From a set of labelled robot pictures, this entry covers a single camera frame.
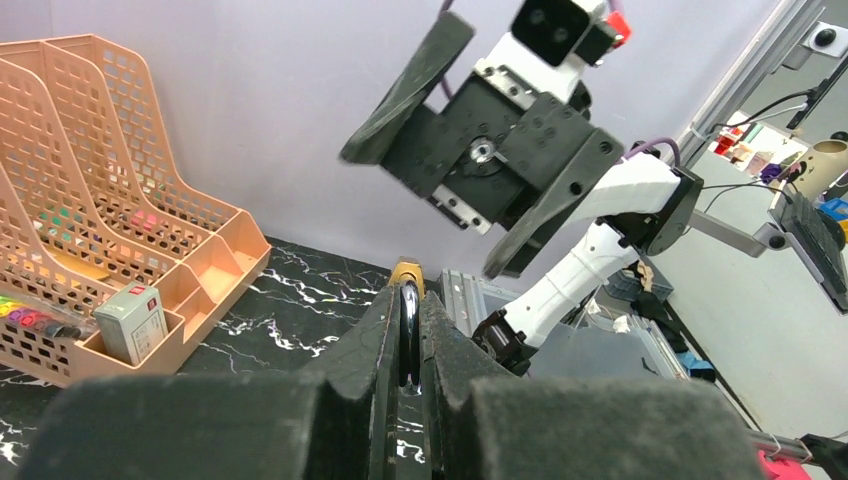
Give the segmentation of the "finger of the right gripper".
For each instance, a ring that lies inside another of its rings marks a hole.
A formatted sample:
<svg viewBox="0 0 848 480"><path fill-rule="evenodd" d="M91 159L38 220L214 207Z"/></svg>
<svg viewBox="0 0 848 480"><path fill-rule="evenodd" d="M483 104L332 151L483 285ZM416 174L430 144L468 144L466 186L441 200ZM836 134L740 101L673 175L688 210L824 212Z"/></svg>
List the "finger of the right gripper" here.
<svg viewBox="0 0 848 480"><path fill-rule="evenodd" d="M341 159L352 164L380 163L473 36L473 28L461 17L442 13L379 105L342 147Z"/></svg>
<svg viewBox="0 0 848 480"><path fill-rule="evenodd" d="M495 245L485 260L483 275L488 279L520 277L623 153L623 145L608 132L593 131L539 200Z"/></svg>

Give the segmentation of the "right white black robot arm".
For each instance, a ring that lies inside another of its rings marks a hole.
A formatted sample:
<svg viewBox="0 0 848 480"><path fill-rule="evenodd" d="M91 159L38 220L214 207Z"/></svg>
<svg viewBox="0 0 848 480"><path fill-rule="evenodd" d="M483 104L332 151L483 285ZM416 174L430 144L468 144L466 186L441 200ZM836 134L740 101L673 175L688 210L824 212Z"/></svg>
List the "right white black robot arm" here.
<svg viewBox="0 0 848 480"><path fill-rule="evenodd" d="M462 229L503 227L484 263L490 279L520 276L559 228L588 222L541 280L473 331L480 349L522 374L585 298L681 236L703 183L647 145L626 151L590 121L581 75L629 39L621 12L601 1L523 2L446 106L432 110L428 96L473 34L442 12L340 155L382 167Z"/></svg>

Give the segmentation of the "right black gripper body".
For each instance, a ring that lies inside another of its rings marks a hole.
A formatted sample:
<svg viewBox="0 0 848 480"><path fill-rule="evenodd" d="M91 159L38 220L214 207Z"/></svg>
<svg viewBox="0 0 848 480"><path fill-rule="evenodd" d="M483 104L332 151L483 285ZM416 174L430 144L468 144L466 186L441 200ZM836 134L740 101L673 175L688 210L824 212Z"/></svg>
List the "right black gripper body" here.
<svg viewBox="0 0 848 480"><path fill-rule="evenodd" d="M517 105L471 76L445 109L425 105L393 141L381 167L458 228L511 229L579 153L612 164L623 146L549 93Z"/></svg>

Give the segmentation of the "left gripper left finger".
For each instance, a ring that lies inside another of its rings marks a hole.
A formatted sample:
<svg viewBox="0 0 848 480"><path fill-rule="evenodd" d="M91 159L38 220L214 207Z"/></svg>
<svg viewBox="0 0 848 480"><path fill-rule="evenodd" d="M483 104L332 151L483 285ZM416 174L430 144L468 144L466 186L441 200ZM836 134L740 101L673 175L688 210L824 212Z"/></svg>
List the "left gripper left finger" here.
<svg viewBox="0 0 848 480"><path fill-rule="evenodd" d="M49 406L21 479L392 479L402 297L290 372L115 376Z"/></svg>

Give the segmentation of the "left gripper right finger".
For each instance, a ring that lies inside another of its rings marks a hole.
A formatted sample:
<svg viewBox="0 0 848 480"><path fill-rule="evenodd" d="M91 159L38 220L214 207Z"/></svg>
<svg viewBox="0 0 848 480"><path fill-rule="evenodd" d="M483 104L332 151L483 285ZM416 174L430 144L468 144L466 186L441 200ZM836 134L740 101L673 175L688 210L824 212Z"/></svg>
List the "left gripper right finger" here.
<svg viewBox="0 0 848 480"><path fill-rule="evenodd" d="M715 388L652 376L521 378L420 304L426 453L437 479L760 479Z"/></svg>

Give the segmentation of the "small brass padlock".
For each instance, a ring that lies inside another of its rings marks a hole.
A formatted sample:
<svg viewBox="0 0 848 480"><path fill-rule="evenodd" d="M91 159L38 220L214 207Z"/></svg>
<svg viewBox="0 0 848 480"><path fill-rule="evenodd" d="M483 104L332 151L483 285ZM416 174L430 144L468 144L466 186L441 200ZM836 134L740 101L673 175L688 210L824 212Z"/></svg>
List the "small brass padlock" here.
<svg viewBox="0 0 848 480"><path fill-rule="evenodd" d="M420 303L426 293L421 265L410 257L400 257L389 283L399 287L399 386L420 386Z"/></svg>

